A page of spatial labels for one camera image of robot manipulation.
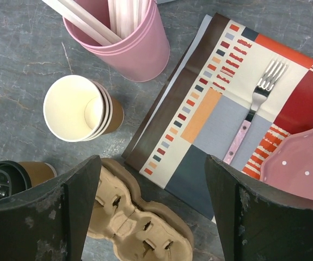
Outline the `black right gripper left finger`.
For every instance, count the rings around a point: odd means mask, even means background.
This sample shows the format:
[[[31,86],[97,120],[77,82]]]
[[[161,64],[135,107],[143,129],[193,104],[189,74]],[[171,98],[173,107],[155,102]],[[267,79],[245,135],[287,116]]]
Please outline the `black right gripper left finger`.
[[[0,200],[0,260],[81,260],[101,166],[91,156]]]

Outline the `light blue paper bag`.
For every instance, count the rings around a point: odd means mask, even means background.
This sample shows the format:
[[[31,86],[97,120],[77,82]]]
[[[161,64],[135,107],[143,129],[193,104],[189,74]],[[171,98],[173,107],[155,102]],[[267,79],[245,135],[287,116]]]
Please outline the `light blue paper bag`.
[[[174,1],[174,0],[156,0],[157,4],[169,3],[172,1]]]

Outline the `pink polka dot plate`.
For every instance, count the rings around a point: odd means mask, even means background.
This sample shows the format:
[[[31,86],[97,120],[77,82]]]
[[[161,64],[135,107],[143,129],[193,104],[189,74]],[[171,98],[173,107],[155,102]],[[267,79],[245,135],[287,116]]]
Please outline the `pink polka dot plate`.
[[[260,181],[313,200],[313,129],[285,138],[262,163]]]

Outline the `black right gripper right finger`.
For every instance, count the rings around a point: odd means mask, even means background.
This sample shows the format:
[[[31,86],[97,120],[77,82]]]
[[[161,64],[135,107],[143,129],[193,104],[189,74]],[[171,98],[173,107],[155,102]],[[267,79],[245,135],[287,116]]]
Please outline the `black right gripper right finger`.
[[[211,155],[205,175],[225,260],[313,260],[313,200]]]

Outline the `black cup lid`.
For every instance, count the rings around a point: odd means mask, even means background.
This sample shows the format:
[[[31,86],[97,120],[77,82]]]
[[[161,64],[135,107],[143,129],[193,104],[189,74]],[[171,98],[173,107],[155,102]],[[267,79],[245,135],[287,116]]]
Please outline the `black cup lid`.
[[[19,163],[0,161],[0,200],[32,188],[30,176]]]

